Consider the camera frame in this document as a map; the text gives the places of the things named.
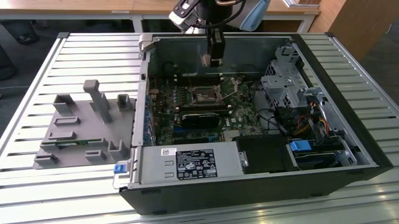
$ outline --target gray 3d-printed holder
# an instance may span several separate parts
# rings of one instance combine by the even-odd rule
[[[94,101],[56,96],[35,169],[110,164],[130,158],[135,99],[120,94],[107,100],[98,80],[87,80],[83,89]]]

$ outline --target yellow wire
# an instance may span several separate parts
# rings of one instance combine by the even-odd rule
[[[300,134],[302,132],[304,132],[307,130],[307,128],[310,127],[310,125],[307,124],[294,135]]]

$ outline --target desk leg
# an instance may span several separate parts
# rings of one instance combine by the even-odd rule
[[[135,33],[143,33],[142,21],[143,21],[142,15],[132,15],[132,23],[134,23]]]
[[[298,28],[299,33],[307,33],[314,23],[315,15],[307,15]]]

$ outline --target motherboard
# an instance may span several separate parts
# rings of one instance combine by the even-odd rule
[[[260,135],[254,85],[255,81],[240,74],[151,77],[156,145],[223,142],[238,136]]]

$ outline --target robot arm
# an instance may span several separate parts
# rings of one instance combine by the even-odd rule
[[[270,0],[180,0],[170,19],[186,33],[207,34],[208,51],[203,65],[219,67],[224,55],[224,25],[254,31],[263,19]]]

